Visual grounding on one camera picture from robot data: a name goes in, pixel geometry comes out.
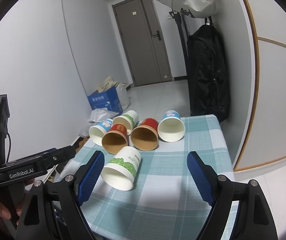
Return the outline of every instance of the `blue paper cup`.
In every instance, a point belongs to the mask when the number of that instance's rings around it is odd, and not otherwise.
[[[92,141],[97,145],[102,146],[102,138],[111,129],[112,124],[113,120],[107,119],[102,123],[92,126],[89,131],[90,138],[92,139]]]
[[[185,125],[176,111],[167,111],[160,122],[157,132],[159,137],[166,142],[176,142],[183,138]]]

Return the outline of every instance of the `black backpack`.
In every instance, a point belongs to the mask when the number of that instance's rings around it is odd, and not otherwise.
[[[222,122],[230,111],[228,72],[223,40],[209,20],[187,42],[191,116],[214,114]]]

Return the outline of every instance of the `door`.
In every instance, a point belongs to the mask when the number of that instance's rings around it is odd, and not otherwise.
[[[134,84],[171,81],[162,31],[152,0],[127,0],[113,7]]]

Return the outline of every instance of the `metal screw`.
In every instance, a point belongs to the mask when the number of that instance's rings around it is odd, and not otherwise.
[[[38,187],[38,186],[40,186],[42,184],[42,181],[40,181],[40,180],[37,180],[36,182],[34,182],[34,186],[35,187]]]
[[[224,175],[218,176],[219,181],[226,181],[226,177]]]
[[[74,179],[73,175],[67,175],[67,176],[65,177],[65,180],[66,180],[67,182],[72,181],[73,179]]]
[[[256,186],[258,185],[258,182],[257,182],[256,180],[252,179],[252,180],[251,180],[251,185],[252,185],[253,187],[256,187]]]

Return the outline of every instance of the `black cable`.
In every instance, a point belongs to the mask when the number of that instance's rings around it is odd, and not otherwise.
[[[6,162],[8,163],[9,162],[9,157],[10,157],[10,152],[11,152],[11,137],[10,137],[9,133],[7,133],[7,136],[9,137],[9,152],[8,152],[7,158],[6,158]]]

